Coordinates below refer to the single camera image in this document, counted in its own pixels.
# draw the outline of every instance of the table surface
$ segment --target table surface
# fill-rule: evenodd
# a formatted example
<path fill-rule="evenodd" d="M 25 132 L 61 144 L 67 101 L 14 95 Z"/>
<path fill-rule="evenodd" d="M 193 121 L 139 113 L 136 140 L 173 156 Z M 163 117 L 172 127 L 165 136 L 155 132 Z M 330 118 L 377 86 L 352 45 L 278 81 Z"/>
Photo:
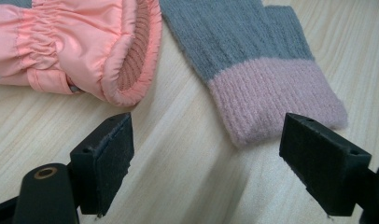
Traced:
<path fill-rule="evenodd" d="M 291 5 L 348 128 L 338 133 L 379 167 L 379 0 L 265 0 Z M 137 106 L 84 93 L 66 96 L 0 86 L 0 203 L 22 177 L 69 152 L 104 119 L 131 111 L 135 155 L 106 217 L 81 223 L 357 223 L 328 217 L 278 156 L 279 139 L 250 149 L 230 142 L 208 89 L 163 24 L 157 74 Z"/>

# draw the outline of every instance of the gathered fabric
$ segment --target gathered fabric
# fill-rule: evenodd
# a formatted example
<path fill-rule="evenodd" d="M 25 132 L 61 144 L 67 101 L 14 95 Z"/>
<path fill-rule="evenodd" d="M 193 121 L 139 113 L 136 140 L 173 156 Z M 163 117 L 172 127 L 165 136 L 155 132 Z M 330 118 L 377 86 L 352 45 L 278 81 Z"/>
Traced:
<path fill-rule="evenodd" d="M 0 5 L 0 84 L 135 105 L 151 84 L 160 44 L 158 0 Z"/>

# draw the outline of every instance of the glove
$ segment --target glove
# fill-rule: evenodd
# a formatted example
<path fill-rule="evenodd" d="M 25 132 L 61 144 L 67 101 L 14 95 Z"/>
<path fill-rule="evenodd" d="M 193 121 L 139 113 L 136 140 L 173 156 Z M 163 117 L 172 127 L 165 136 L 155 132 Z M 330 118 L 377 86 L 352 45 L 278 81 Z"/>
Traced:
<path fill-rule="evenodd" d="M 209 88 L 238 147 L 281 134 L 287 112 L 343 128 L 347 115 L 290 7 L 254 0 L 161 0 L 162 15 Z"/>

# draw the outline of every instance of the wooden table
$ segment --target wooden table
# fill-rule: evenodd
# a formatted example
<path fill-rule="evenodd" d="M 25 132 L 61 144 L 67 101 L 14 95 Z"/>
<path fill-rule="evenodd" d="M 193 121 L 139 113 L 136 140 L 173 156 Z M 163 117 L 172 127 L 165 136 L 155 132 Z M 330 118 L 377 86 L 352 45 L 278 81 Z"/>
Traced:
<path fill-rule="evenodd" d="M 291 5 L 316 61 L 349 114 L 339 131 L 379 167 L 379 0 L 265 0 Z M 106 217 L 81 223 L 357 223 L 327 217 L 278 156 L 279 139 L 235 148 L 208 89 L 163 25 L 157 75 L 137 106 L 89 94 L 0 86 L 0 202 L 36 166 L 68 153 L 104 119 L 132 111 L 135 155 Z"/>

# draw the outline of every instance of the gray knit fabric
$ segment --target gray knit fabric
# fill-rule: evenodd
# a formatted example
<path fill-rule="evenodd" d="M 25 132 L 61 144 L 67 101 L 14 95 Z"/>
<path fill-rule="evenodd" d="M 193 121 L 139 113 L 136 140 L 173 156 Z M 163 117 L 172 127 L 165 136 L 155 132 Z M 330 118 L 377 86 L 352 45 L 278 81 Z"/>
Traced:
<path fill-rule="evenodd" d="M 268 6 L 265 11 L 274 34 L 278 57 L 313 60 L 302 26 L 292 7 Z"/>
<path fill-rule="evenodd" d="M 32 0 L 0 0 L 0 4 L 8 4 L 16 7 L 32 7 Z"/>
<path fill-rule="evenodd" d="M 296 17 L 291 25 L 298 26 L 294 28 L 298 35 L 275 35 L 278 29 L 261 1 L 160 0 L 160 4 L 180 48 L 205 82 L 219 71 L 251 59 L 313 59 Z M 286 17 L 278 8 L 271 8 L 271 13 L 276 18 Z M 285 36 L 295 41 L 287 45 L 281 41 Z"/>

